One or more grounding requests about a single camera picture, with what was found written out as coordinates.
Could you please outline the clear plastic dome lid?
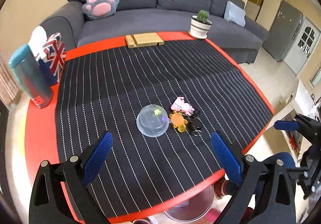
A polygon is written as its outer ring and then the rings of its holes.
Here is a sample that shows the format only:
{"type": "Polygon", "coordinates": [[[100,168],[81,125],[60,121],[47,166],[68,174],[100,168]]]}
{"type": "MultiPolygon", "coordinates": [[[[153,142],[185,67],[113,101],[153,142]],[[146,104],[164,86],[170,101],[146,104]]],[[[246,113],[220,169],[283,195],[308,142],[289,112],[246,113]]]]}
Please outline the clear plastic dome lid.
{"type": "Polygon", "coordinates": [[[156,104],[150,104],[141,109],[136,118],[139,132],[147,137],[159,137],[169,127],[167,112],[156,104]]]}

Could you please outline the black key fob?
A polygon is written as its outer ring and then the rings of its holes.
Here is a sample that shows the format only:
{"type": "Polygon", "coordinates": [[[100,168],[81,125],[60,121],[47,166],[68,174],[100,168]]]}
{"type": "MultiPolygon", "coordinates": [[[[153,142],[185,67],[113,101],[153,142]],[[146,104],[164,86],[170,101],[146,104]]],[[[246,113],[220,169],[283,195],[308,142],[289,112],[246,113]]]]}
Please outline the black key fob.
{"type": "Polygon", "coordinates": [[[188,128],[191,135],[201,137],[202,122],[200,119],[200,109],[196,109],[192,115],[188,117],[188,128]]]}

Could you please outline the red square table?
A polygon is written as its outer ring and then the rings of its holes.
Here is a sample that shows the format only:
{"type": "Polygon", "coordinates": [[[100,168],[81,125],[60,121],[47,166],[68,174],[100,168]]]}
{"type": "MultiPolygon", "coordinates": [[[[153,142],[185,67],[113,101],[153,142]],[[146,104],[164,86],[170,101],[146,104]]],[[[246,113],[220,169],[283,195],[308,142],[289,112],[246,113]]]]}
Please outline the red square table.
{"type": "MultiPolygon", "coordinates": [[[[187,34],[187,32],[175,31],[175,32],[157,32],[160,38],[163,41],[188,41],[195,40],[187,34]]],[[[274,114],[274,109],[271,103],[269,103],[268,99],[264,96],[259,87],[254,83],[254,81],[250,78],[250,76],[235,62],[235,60],[228,55],[227,52],[218,47],[214,42],[210,39],[205,40],[196,40],[197,42],[205,42],[211,47],[220,53],[224,60],[227,60],[231,65],[233,65],[237,70],[241,73],[242,77],[248,81],[248,83],[253,87],[254,91],[258,94],[258,96],[265,103],[269,111],[271,112],[271,116],[274,114]]],[[[101,50],[110,50],[112,47],[123,47],[126,46],[125,36],[110,38],[98,42],[93,42],[87,44],[85,46],[81,46],[78,48],[74,48],[69,50],[66,54],[66,61],[73,60],[74,58],[78,58],[84,56],[86,54],[97,53],[101,50]]],[[[27,111],[27,120],[25,123],[25,137],[24,137],[24,148],[25,148],[25,159],[27,164],[27,172],[30,178],[30,182],[34,184],[36,178],[36,171],[40,166],[40,163],[47,159],[50,163],[56,164],[60,162],[58,156],[58,144],[57,144],[57,132],[56,132],[56,121],[55,121],[55,112],[57,106],[57,98],[59,93],[59,84],[52,86],[53,91],[53,99],[48,104],[47,107],[39,109],[35,106],[35,104],[30,101],[27,111]]],[[[268,119],[267,123],[264,124],[262,130],[255,136],[255,138],[243,149],[243,153],[245,154],[250,150],[250,148],[256,143],[256,141],[260,138],[260,136],[264,133],[267,125],[269,124],[271,119],[268,119]]],[[[157,205],[149,208],[141,210],[140,212],[135,212],[131,214],[125,214],[124,216],[116,216],[111,217],[109,220],[111,223],[125,222],[129,221],[133,218],[146,217],[149,215],[154,215],[169,209],[172,206],[175,206],[183,200],[188,198],[192,198],[192,195],[196,195],[198,192],[203,191],[205,188],[216,182],[219,178],[224,174],[224,170],[218,170],[216,173],[213,173],[207,179],[200,182],[200,184],[196,185],[196,188],[191,188],[184,193],[180,193],[174,198],[168,199],[164,203],[158,203],[157,205]]],[[[70,196],[68,197],[67,190],[65,186],[61,186],[64,196],[66,196],[66,201],[69,209],[71,210],[72,216],[76,219],[76,221],[80,223],[84,223],[84,221],[78,219],[76,210],[73,208],[70,196]]]]}

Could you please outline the black striped table mat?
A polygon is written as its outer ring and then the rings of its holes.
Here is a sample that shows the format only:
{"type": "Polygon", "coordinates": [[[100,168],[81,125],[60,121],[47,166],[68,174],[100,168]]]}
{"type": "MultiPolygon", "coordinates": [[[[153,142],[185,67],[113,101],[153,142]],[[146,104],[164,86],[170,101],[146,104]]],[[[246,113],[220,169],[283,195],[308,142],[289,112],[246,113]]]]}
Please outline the black striped table mat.
{"type": "Polygon", "coordinates": [[[88,189],[105,216],[119,217],[164,203],[219,171],[214,131],[245,148],[272,115],[238,66],[206,41],[116,47],[65,64],[56,106],[58,153],[64,161],[111,132],[112,150],[88,189]],[[199,136],[172,126],[159,137],[139,132],[143,107],[169,112],[178,97],[199,112],[199,136]]]}

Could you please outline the white paned door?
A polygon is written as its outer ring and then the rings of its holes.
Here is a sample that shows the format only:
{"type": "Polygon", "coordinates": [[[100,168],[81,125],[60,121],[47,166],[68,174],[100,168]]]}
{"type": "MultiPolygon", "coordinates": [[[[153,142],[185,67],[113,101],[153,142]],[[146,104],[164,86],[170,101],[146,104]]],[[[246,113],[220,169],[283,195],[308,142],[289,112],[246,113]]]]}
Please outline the white paned door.
{"type": "Polygon", "coordinates": [[[305,18],[303,24],[293,41],[284,62],[297,76],[313,53],[319,40],[320,29],[309,19],[305,18]]]}

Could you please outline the grey refrigerator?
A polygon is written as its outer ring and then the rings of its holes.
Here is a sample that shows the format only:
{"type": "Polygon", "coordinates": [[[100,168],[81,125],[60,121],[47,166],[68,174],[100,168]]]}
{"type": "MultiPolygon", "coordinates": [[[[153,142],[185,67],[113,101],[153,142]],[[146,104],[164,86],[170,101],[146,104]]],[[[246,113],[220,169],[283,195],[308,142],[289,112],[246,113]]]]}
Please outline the grey refrigerator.
{"type": "Polygon", "coordinates": [[[303,19],[303,13],[282,1],[263,48],[276,60],[283,61],[303,19]]]}

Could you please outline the teal thermos bottle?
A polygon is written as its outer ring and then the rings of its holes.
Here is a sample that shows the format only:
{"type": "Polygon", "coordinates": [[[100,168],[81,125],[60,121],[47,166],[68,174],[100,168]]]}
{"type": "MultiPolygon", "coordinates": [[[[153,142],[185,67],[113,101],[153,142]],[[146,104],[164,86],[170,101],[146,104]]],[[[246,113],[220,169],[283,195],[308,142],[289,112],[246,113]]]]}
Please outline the teal thermos bottle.
{"type": "Polygon", "coordinates": [[[47,84],[28,44],[24,44],[13,53],[8,65],[31,101],[39,109],[48,106],[53,98],[53,91],[47,84]]]}

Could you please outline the union jack tissue box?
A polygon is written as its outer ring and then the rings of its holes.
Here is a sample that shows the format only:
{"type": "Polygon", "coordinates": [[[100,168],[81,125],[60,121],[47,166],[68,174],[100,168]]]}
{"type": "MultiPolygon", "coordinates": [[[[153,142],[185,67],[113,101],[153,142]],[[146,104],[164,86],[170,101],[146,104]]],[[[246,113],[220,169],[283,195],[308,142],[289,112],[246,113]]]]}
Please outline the union jack tissue box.
{"type": "Polygon", "coordinates": [[[61,33],[47,37],[42,26],[31,33],[28,45],[49,86],[57,85],[63,73],[66,51],[61,33]]]}

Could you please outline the light blue cushion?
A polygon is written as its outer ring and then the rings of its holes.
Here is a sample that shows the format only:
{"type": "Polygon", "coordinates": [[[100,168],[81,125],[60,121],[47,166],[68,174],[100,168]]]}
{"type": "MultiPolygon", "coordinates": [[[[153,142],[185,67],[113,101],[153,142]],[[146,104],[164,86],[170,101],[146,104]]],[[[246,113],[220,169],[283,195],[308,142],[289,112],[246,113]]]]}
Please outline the light blue cushion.
{"type": "Polygon", "coordinates": [[[228,1],[226,3],[225,12],[224,12],[224,19],[229,21],[230,23],[234,23],[239,25],[240,27],[245,27],[246,21],[245,21],[246,13],[245,11],[234,4],[231,1],[228,1]]]}

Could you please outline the wooden phone stand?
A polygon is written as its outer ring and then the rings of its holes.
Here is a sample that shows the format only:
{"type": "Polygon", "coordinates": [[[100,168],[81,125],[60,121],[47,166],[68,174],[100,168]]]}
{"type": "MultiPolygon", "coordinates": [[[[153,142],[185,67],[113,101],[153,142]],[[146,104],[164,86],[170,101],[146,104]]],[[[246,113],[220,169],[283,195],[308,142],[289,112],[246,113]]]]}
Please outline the wooden phone stand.
{"type": "Polygon", "coordinates": [[[142,33],[126,35],[125,40],[128,48],[140,48],[149,46],[161,46],[164,41],[157,33],[142,33]]]}

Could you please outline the potted cactus striped pot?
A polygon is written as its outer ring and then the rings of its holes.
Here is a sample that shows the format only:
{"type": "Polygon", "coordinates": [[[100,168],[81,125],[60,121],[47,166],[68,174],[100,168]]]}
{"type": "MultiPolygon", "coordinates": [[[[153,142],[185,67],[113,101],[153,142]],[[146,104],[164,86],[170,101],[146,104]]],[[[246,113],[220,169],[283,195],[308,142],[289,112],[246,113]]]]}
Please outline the potted cactus striped pot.
{"type": "Polygon", "coordinates": [[[208,19],[209,12],[200,10],[197,15],[193,15],[190,21],[190,29],[188,33],[196,39],[204,40],[212,26],[212,22],[208,19]]]}

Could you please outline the paw shaped grey pink cushion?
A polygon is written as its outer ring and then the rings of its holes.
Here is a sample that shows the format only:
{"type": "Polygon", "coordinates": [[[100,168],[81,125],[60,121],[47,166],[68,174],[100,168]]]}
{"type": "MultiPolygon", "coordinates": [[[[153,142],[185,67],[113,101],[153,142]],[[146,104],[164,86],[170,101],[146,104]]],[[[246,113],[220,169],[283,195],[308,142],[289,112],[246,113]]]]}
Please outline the paw shaped grey pink cushion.
{"type": "Polygon", "coordinates": [[[119,3],[120,0],[86,0],[82,10],[89,20],[96,20],[114,15],[119,3]]]}

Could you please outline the orange bear keychain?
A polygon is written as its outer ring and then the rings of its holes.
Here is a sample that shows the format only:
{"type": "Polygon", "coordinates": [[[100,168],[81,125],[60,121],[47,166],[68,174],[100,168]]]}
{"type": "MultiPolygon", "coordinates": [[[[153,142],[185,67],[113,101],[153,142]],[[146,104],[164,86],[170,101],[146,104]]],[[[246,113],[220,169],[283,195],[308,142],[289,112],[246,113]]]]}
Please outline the orange bear keychain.
{"type": "Polygon", "coordinates": [[[169,121],[173,128],[177,129],[178,132],[183,133],[186,131],[188,121],[181,113],[173,111],[169,114],[169,121]]]}

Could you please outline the pink pig keychain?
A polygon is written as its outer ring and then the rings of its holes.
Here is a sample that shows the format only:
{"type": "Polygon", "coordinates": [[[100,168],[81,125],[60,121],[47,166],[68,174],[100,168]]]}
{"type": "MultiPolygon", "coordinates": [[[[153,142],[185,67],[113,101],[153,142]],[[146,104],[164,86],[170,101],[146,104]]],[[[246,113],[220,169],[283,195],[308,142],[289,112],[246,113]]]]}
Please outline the pink pig keychain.
{"type": "Polygon", "coordinates": [[[177,97],[170,108],[172,111],[183,113],[186,116],[191,116],[195,111],[189,103],[185,102],[184,97],[177,97]]]}

